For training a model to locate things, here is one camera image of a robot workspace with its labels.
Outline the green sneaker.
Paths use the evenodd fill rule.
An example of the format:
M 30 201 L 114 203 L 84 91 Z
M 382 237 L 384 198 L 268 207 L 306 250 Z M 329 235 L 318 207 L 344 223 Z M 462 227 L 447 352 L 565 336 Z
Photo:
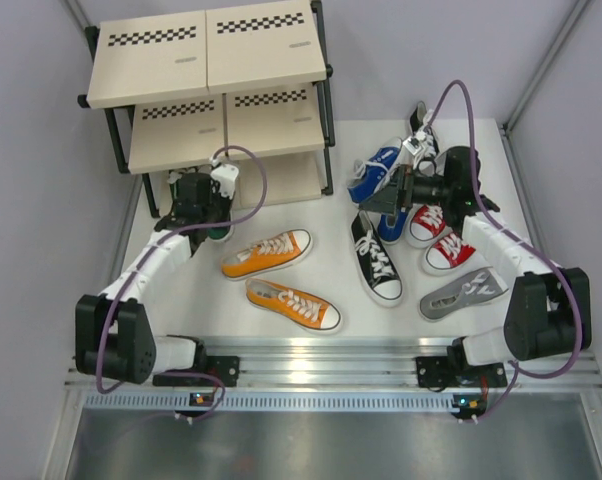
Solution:
M 206 230 L 207 238 L 216 243 L 228 241 L 234 233 L 233 225 L 224 225 L 221 227 L 208 228 Z
M 180 180 L 181 176 L 182 174 L 178 170 L 169 171 L 167 182 L 170 189 L 171 203 L 174 203 L 178 196 L 178 181 Z

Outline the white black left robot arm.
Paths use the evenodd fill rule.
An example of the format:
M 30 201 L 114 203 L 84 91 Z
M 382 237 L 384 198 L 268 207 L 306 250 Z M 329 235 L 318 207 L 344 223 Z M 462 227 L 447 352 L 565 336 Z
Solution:
M 157 221 L 141 253 L 99 294 L 80 298 L 74 355 L 80 373 L 134 384 L 168 371 L 190 386 L 207 378 L 209 363 L 198 355 L 199 340 L 156 333 L 147 307 L 209 231 L 218 223 L 228 226 L 238 176 L 239 169 L 228 164 L 181 175 L 170 211 Z

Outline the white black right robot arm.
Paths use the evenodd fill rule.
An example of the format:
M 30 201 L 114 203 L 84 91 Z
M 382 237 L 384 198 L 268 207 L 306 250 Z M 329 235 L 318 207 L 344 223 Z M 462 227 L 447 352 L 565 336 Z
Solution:
M 473 147 L 444 152 L 442 174 L 417 162 L 373 162 L 352 193 L 362 211 L 398 214 L 415 204 L 441 208 L 443 219 L 495 270 L 510 294 L 502 324 L 460 337 L 447 349 L 457 384 L 480 379 L 485 366 L 509 363 L 534 379 L 567 374 L 592 341 L 590 283 L 580 268 L 562 268 L 511 231 L 499 207 L 480 192 L 480 160 Z

